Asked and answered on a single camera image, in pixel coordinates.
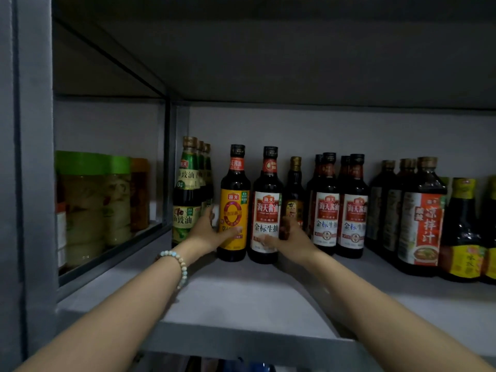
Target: hand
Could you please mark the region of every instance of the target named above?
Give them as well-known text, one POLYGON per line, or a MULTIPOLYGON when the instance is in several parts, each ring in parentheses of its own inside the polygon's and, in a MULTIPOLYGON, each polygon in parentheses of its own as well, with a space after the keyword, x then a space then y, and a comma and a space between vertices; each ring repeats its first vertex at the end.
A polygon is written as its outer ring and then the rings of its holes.
POLYGON ((276 237, 265 235, 263 244, 276 248, 291 261, 307 267, 311 258, 319 250, 313 245, 307 234, 303 232, 294 217, 283 217, 283 228, 285 234, 289 234, 288 240, 280 240, 276 237))

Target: soy sauce bottle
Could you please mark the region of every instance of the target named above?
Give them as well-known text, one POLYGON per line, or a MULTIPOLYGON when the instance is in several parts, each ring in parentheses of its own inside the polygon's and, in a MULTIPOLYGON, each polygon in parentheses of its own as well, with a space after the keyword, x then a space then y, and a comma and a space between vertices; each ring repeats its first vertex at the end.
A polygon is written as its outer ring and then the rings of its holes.
POLYGON ((396 266, 405 274, 433 277, 443 231, 447 189, 436 175, 437 158, 420 157, 405 187, 396 266))
POLYGON ((321 177, 314 186, 312 242, 328 255, 333 255, 337 241, 339 191, 334 175, 336 153, 324 153, 321 177))
POLYGON ((340 188, 336 253, 347 258, 363 255, 369 186, 363 181, 364 154, 350 156, 348 179, 340 188))
POLYGON ((245 175, 245 145, 231 145, 229 171, 220 183, 219 232, 242 227, 234 239, 217 248, 217 257, 223 261, 241 261, 246 255, 250 201, 250 180, 245 175))
POLYGON ((248 256, 260 264, 277 261, 277 250, 261 243, 263 235, 279 237, 283 184, 277 177, 277 147, 265 146, 260 177, 253 183, 251 245, 248 256))

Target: plastic jar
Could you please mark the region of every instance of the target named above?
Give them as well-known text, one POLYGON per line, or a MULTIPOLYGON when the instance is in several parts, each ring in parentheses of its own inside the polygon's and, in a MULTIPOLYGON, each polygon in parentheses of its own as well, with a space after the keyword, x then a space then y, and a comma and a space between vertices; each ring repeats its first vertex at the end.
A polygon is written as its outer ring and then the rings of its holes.
POLYGON ((107 155, 103 217, 105 243, 115 246, 131 238, 131 159, 107 155))
POLYGON ((102 254, 103 183, 105 160, 101 154, 56 152, 66 203, 66 260, 69 267, 82 265, 102 254))
POLYGON ((131 158, 131 231, 148 228, 150 222, 150 197, 148 172, 150 164, 145 158, 131 158))

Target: yellow label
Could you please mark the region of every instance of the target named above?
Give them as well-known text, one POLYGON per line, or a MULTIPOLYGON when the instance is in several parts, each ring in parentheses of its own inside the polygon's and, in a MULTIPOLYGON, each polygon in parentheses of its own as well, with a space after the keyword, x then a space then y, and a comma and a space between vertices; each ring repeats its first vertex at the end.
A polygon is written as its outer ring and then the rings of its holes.
POLYGON ((173 206, 172 240, 180 243, 188 236, 202 212, 201 206, 173 206))
POLYGON ((496 248, 489 248, 484 260, 484 275, 496 279, 496 248))
POLYGON ((231 241, 221 244, 226 250, 242 250, 246 247, 248 227, 249 190, 221 189, 219 206, 219 232, 232 227, 242 227, 241 233, 231 241))
POLYGON ((486 249, 480 245, 452 246, 453 259, 450 274, 461 278, 477 278, 480 276, 486 249))

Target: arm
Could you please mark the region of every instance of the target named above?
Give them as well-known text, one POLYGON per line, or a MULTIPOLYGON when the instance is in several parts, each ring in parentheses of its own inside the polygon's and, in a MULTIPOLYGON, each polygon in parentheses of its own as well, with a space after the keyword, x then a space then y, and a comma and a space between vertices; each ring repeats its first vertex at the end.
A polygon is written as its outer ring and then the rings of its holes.
POLYGON ((318 250, 294 218, 285 222, 288 240, 267 236, 264 244, 301 264, 335 295, 348 313, 352 330, 382 368, 394 372, 494 372, 455 339, 318 250))
MULTIPOLYGON (((211 209, 208 209, 189 237, 174 248, 188 266, 241 231, 231 228, 217 234, 210 226, 210 214, 211 209)), ((126 370, 148 333, 162 317, 180 278, 181 268, 177 260, 160 258, 60 333, 16 371, 126 370)))

